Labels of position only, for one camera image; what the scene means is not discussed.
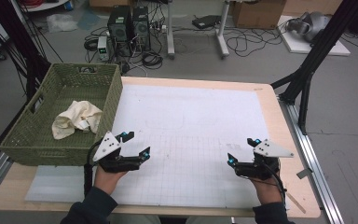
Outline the large black computer tower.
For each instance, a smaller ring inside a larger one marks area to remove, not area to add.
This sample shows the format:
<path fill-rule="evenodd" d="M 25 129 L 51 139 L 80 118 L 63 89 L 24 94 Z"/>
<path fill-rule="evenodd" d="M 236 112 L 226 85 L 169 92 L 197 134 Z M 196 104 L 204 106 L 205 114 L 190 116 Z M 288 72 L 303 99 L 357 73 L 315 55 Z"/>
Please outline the large black computer tower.
<path fill-rule="evenodd" d="M 131 40 L 134 38 L 131 7 L 113 6 L 107 27 L 115 54 L 117 56 L 130 57 Z"/>

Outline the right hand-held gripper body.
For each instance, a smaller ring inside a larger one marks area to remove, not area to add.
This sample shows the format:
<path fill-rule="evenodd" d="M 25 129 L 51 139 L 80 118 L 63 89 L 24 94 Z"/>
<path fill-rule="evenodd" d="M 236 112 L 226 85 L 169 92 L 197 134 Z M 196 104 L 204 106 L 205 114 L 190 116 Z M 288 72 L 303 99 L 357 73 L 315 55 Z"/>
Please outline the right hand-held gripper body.
<path fill-rule="evenodd" d="M 252 147 L 254 160 L 252 162 L 240 162 L 234 167 L 237 176 L 245 176 L 266 180 L 276 175 L 280 170 L 279 158 L 293 158 L 294 153 L 281 147 L 272 141 L 265 139 Z"/>

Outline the person's right hand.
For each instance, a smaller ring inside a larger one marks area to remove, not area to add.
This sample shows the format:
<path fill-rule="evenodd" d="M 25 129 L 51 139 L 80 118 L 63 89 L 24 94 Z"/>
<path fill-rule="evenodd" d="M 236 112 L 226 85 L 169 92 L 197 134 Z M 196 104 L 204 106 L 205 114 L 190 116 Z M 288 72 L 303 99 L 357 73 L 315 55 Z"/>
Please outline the person's right hand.
<path fill-rule="evenodd" d="M 274 178 L 266 180 L 252 178 L 251 182 L 255 187 L 257 198 L 262 205 L 283 202 L 282 194 Z"/>

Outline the green woven basket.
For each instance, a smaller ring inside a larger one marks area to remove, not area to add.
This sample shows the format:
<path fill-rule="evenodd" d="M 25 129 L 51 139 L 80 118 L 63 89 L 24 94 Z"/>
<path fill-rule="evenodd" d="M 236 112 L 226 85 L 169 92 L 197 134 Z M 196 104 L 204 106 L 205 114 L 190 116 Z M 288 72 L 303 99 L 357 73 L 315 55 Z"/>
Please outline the green woven basket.
<path fill-rule="evenodd" d="M 116 64 L 54 63 L 0 150 L 23 165 L 81 166 L 91 145 L 113 128 L 122 89 Z M 56 140 L 53 120 L 73 101 L 88 101 L 103 111 L 99 128 L 96 133 L 76 131 Z"/>

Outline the white stand leg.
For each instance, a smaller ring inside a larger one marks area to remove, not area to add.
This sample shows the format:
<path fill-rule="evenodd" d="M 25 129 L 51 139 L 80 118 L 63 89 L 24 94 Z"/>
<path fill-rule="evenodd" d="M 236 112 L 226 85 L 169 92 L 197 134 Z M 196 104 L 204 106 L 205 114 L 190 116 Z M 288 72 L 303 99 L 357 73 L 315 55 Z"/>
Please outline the white stand leg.
<path fill-rule="evenodd" d="M 227 43 L 224 38 L 224 31 L 225 31 L 225 26 L 226 26 L 226 21 L 227 21 L 228 10 L 229 10 L 229 1 L 224 0 L 222 14 L 221 14 L 220 27 L 218 30 L 215 31 L 216 38 L 217 38 L 219 47 L 221 49 L 222 58 L 226 58 L 229 55 Z"/>
<path fill-rule="evenodd" d="M 172 32 L 172 0 L 167 0 L 167 52 L 168 57 L 173 60 L 175 50 Z"/>

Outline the clear plastic bag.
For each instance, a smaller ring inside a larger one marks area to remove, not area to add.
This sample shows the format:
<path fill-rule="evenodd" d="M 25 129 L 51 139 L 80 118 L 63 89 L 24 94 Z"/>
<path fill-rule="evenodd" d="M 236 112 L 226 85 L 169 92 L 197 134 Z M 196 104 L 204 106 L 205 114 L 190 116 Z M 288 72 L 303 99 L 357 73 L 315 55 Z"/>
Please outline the clear plastic bag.
<path fill-rule="evenodd" d="M 53 14 L 47 16 L 48 31 L 50 33 L 70 32 L 77 29 L 77 23 L 71 15 Z"/>

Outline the thin wooden strip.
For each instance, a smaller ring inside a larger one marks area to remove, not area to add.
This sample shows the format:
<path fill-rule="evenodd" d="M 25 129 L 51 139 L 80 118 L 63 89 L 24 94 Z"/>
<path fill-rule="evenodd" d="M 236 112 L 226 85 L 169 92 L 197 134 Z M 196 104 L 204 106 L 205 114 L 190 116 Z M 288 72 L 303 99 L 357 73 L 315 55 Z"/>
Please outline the thin wooden strip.
<path fill-rule="evenodd" d="M 306 214 L 306 209 L 298 202 L 298 200 L 289 192 L 286 193 L 286 197 L 289 198 L 293 204 L 303 213 Z"/>

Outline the grey headset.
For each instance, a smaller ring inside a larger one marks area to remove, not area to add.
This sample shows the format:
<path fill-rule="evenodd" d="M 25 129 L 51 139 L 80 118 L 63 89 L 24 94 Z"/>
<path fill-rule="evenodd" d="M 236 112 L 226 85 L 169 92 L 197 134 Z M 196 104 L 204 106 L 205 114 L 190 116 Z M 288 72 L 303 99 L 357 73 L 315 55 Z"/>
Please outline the grey headset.
<path fill-rule="evenodd" d="M 286 30 L 295 31 L 307 42 L 312 43 L 320 36 L 320 32 L 326 28 L 329 22 L 330 18 L 321 12 L 305 12 L 300 17 L 289 20 Z"/>

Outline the person's trousers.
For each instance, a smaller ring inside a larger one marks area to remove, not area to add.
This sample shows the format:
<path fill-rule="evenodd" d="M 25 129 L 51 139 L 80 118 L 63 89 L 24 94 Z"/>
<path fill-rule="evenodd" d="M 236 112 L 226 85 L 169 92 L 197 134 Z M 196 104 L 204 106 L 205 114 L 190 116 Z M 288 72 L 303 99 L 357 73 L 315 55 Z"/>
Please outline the person's trousers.
<path fill-rule="evenodd" d="M 230 217 L 159 217 L 114 214 L 111 224 L 232 224 L 232 220 Z"/>

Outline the white floor board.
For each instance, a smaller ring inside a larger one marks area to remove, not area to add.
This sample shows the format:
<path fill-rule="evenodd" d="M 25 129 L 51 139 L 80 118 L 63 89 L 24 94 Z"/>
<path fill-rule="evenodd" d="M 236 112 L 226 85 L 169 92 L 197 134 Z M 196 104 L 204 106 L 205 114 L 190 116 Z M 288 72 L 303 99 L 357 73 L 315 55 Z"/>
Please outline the white floor board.
<path fill-rule="evenodd" d="M 291 16 L 281 16 L 278 25 L 285 46 L 291 53 L 308 54 L 311 50 L 310 43 L 296 32 L 286 30 L 286 24 L 291 20 Z M 329 51 L 329 56 L 350 56 L 350 51 L 338 41 L 334 47 Z"/>

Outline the cream printed cloth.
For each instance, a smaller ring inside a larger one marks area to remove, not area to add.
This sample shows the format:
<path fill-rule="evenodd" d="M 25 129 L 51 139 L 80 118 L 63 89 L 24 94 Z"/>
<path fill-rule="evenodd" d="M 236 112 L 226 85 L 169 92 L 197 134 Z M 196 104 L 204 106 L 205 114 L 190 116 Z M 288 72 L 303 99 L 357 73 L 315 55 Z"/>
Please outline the cream printed cloth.
<path fill-rule="evenodd" d="M 103 111 L 89 101 L 73 101 L 51 125 L 53 138 L 61 140 L 75 133 L 97 133 Z"/>

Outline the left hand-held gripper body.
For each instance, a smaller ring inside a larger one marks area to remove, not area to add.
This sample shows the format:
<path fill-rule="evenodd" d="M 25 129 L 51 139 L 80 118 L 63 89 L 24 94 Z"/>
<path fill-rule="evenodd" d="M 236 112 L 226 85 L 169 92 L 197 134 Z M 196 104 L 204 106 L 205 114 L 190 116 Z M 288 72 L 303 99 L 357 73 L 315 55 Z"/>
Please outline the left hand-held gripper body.
<path fill-rule="evenodd" d="M 93 161 L 108 173 L 138 170 L 143 163 L 139 156 L 125 157 L 120 154 L 121 144 L 116 136 L 108 131 L 103 138 L 94 143 L 88 152 L 88 165 Z"/>

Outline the slim black computer tower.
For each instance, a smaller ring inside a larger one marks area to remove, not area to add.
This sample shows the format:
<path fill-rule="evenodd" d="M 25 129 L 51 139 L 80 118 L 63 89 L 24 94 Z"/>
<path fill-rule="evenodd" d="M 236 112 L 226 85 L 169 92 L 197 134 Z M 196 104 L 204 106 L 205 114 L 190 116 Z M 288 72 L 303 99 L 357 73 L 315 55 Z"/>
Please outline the slim black computer tower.
<path fill-rule="evenodd" d="M 134 33 L 137 45 L 144 51 L 150 50 L 150 32 L 148 7 L 135 7 L 132 13 Z"/>

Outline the brown cardboard box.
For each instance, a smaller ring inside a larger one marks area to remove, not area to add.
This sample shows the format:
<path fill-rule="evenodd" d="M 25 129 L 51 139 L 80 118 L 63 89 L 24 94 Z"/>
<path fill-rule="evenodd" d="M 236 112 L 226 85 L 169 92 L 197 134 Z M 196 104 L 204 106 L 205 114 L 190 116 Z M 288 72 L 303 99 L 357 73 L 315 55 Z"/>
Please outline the brown cardboard box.
<path fill-rule="evenodd" d="M 287 0 L 255 0 L 236 2 L 233 22 L 237 28 L 275 29 Z"/>

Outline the white grid mat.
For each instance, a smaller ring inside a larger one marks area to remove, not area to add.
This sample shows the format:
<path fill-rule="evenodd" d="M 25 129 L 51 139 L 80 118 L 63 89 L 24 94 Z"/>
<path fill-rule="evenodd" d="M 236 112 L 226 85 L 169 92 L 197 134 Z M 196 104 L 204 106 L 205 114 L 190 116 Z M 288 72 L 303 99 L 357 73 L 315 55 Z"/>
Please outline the white grid mat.
<path fill-rule="evenodd" d="M 248 139 L 269 138 L 253 91 L 127 84 L 114 134 L 132 132 L 121 149 L 150 158 L 118 183 L 114 198 L 126 205 L 252 208 L 253 184 L 235 175 L 227 160 L 251 161 Z"/>

